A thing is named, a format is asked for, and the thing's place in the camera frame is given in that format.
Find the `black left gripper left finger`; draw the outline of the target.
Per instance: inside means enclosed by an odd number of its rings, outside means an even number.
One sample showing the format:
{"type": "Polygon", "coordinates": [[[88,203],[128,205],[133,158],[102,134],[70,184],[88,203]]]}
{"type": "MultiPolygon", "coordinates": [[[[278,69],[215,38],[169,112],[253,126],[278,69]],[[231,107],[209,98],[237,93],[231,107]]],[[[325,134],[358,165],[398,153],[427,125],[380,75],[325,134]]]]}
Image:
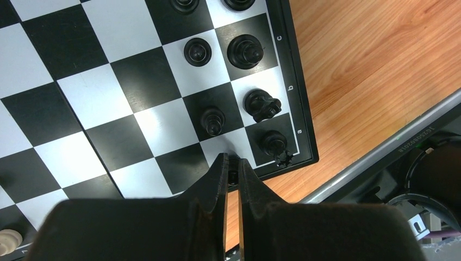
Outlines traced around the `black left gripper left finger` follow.
{"type": "Polygon", "coordinates": [[[26,260],[224,260],[228,170],[220,153],[177,197],[62,201],[26,260]]]}

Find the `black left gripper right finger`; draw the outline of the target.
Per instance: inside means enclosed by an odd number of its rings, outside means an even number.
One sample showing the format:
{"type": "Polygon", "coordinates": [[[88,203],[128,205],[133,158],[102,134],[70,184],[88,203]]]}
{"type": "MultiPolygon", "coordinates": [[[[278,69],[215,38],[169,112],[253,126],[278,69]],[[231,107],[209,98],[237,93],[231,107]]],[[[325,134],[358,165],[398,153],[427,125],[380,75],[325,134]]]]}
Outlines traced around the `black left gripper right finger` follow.
{"type": "Polygon", "coordinates": [[[242,260],[424,260],[403,214],[383,204],[288,203],[238,165],[242,260]]]}

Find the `black and white chessboard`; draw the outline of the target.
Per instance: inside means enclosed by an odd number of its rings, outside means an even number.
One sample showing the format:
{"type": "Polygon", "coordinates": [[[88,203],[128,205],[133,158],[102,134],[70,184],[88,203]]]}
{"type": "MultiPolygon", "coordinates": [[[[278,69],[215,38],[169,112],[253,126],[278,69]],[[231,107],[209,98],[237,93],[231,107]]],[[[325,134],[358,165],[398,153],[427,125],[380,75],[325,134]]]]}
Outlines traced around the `black and white chessboard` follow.
{"type": "Polygon", "coordinates": [[[170,1],[1,1],[1,229],[23,237],[1,260],[22,260],[63,200],[176,196],[222,152],[260,179],[319,159],[288,1],[200,1],[188,15],[170,1]],[[243,34],[264,50],[249,70],[227,58],[243,34]],[[204,66],[184,58],[193,38],[211,46],[204,66]],[[282,111],[256,123],[253,89],[282,111]],[[201,126],[208,107],[225,115],[218,136],[201,126]],[[260,149],[268,131],[286,137],[290,167],[260,149]]]}

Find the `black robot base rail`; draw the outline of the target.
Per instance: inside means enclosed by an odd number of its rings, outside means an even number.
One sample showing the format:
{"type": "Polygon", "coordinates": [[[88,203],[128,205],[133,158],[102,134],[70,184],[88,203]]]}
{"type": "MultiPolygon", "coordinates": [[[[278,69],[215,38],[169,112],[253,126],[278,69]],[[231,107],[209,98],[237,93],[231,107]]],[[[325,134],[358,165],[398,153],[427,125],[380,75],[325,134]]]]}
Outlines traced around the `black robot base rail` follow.
{"type": "Polygon", "coordinates": [[[429,260],[460,260],[460,91],[303,199],[397,207],[429,260]]]}

